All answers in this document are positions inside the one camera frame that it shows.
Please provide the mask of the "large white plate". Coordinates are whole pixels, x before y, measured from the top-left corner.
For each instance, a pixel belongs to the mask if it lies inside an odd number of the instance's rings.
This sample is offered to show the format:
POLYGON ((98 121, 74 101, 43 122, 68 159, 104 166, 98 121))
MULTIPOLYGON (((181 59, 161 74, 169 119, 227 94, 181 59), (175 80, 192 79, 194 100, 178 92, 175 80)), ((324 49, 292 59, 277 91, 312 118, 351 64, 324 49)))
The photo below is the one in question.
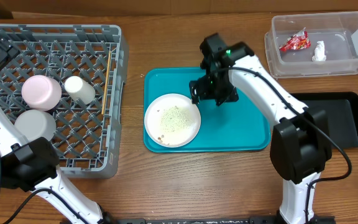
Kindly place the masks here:
POLYGON ((198 107, 187 96, 162 95, 146 109, 144 128, 148 136, 163 147, 182 147, 190 143, 201 127, 198 107))

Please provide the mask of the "white tissue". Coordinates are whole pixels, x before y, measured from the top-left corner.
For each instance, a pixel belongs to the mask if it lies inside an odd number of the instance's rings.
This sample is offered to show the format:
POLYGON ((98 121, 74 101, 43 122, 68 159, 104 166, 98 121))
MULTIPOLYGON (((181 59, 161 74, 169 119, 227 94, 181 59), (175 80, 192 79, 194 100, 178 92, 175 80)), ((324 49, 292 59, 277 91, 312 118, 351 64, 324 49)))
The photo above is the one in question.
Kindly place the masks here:
POLYGON ((314 49, 314 55, 312 56, 313 62, 323 62, 326 60, 325 44, 322 40, 317 41, 316 48, 314 49))

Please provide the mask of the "grey bowl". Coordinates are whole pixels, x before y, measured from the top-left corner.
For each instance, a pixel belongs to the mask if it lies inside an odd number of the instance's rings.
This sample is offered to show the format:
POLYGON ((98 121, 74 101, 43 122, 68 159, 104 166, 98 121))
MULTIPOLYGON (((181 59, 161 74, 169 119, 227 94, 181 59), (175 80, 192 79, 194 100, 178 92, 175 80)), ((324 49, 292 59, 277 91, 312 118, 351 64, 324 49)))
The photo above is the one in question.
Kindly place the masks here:
POLYGON ((56 131, 56 121, 52 115, 39 110, 28 110, 20 114, 14 126, 29 140, 40 137, 50 141, 56 131))

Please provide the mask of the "white cup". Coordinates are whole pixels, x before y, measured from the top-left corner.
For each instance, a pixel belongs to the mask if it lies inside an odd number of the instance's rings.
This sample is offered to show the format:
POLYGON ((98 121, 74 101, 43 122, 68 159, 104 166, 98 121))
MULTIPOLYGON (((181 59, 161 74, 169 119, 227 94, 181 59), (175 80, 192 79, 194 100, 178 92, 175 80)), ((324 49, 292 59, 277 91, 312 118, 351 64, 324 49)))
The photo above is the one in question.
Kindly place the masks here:
POLYGON ((78 76, 67 78, 64 88, 72 100, 80 99, 86 105, 90 104, 96 96, 93 86, 78 76))

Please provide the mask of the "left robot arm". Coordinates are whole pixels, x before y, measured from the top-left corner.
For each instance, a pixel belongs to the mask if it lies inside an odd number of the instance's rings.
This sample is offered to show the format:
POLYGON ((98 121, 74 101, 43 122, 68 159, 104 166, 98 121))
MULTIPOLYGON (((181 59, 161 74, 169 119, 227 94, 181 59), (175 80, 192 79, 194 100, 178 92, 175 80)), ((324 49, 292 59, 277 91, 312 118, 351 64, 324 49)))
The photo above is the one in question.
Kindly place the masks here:
MULTIPOLYGON (((0 71, 16 59, 20 50, 0 34, 0 71)), ((84 196, 62 173, 59 158, 45 137, 28 139, 6 116, 0 99, 0 192, 22 189, 30 198, 38 195, 71 223, 114 223, 99 204, 84 196)))

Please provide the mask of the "small pink bowl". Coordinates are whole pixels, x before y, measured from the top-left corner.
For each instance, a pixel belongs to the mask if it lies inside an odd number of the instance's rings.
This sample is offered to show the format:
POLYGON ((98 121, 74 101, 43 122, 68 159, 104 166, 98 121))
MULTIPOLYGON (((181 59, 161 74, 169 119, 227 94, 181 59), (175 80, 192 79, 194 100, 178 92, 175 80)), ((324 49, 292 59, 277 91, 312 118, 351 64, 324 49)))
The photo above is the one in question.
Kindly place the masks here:
POLYGON ((53 78, 34 75, 24 82, 21 95, 30 108, 50 111, 58 105, 62 97, 62 88, 53 78))

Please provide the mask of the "red snack wrapper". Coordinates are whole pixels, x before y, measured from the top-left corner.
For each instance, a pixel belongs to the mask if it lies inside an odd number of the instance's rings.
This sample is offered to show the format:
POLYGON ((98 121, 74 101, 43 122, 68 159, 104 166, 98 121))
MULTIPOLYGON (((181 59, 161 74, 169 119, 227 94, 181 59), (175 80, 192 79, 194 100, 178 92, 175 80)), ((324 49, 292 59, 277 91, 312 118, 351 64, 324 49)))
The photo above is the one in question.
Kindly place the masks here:
POLYGON ((288 50, 303 50, 311 47, 311 42, 308 38, 308 33, 303 28, 297 33, 290 36, 287 41, 279 47, 281 52, 286 52, 288 50))

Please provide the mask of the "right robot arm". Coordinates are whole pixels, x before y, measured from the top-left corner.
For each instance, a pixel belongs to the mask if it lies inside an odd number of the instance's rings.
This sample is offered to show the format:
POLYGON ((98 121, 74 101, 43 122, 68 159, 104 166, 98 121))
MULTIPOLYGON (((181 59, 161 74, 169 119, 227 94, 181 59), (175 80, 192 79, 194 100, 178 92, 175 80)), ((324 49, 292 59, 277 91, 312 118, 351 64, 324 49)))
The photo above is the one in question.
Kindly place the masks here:
POLYGON ((216 105, 233 103, 243 92, 272 125, 270 160, 283 178, 283 200, 275 223, 334 223, 333 218, 318 217, 313 211, 316 184, 350 176, 349 156, 345 174, 322 177, 332 148, 338 145, 329 137, 325 110, 310 108, 294 98, 264 69, 258 56, 244 42, 226 45, 219 34, 200 44, 203 77, 189 84, 191 101, 214 100, 216 105))

